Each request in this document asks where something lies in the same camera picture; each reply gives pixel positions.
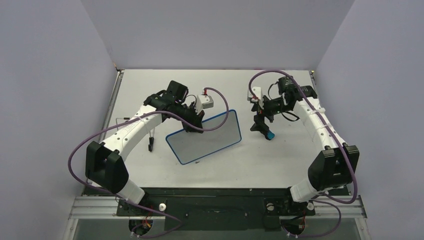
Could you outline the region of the blue and black eraser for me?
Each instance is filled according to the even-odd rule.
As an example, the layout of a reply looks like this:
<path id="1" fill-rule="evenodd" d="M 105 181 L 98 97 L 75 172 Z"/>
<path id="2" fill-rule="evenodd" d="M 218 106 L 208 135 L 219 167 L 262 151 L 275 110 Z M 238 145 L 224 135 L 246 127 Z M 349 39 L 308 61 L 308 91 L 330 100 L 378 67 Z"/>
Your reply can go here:
<path id="1" fill-rule="evenodd" d="M 268 141 L 271 141 L 275 137 L 275 134 L 271 131 L 268 131 L 264 136 Z"/>

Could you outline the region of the blue framed whiteboard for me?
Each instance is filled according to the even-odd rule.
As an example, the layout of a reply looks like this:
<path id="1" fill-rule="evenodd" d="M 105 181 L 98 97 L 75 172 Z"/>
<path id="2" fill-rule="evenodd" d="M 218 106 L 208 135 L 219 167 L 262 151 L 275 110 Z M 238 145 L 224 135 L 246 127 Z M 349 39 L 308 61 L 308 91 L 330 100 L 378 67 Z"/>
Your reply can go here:
<path id="1" fill-rule="evenodd" d="M 202 122 L 205 128 L 216 127 L 227 117 L 224 125 L 214 131 L 187 132 L 184 129 L 171 133 L 165 141 L 181 165 L 187 165 L 225 148 L 238 144 L 242 134 L 236 110 L 220 113 Z"/>

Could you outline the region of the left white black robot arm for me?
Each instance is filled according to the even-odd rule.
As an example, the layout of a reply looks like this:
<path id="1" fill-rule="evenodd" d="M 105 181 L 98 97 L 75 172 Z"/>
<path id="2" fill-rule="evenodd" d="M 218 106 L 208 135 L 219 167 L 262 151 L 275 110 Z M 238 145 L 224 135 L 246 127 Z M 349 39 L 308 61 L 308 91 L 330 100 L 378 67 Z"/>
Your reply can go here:
<path id="1" fill-rule="evenodd" d="M 136 215 L 149 209 L 148 194 L 130 179 L 125 160 L 135 146 L 166 119 L 182 118 L 188 132 L 202 133 L 205 112 L 195 100 L 184 103 L 188 87 L 174 80 L 167 89 L 148 96 L 135 115 L 113 135 L 86 147 L 85 176 L 112 194 L 129 201 Z"/>

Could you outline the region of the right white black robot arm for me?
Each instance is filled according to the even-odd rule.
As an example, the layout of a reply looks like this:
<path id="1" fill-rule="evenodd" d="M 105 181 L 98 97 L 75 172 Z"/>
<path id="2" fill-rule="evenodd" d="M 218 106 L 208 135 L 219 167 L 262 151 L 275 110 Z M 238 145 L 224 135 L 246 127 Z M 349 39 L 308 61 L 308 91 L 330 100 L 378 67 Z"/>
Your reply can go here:
<path id="1" fill-rule="evenodd" d="M 288 188 L 288 196 L 282 199 L 283 209 L 296 213 L 303 205 L 325 196 L 340 204 L 352 204 L 358 196 L 355 170 L 360 158 L 359 149 L 349 145 L 334 129 L 311 85 L 299 85 L 291 75 L 276 82 L 279 97 L 269 98 L 260 87 L 248 84 L 247 99 L 255 112 L 252 132 L 260 132 L 267 140 L 274 134 L 265 119 L 274 121 L 275 115 L 293 112 L 306 128 L 317 156 L 308 167 L 306 177 Z"/>

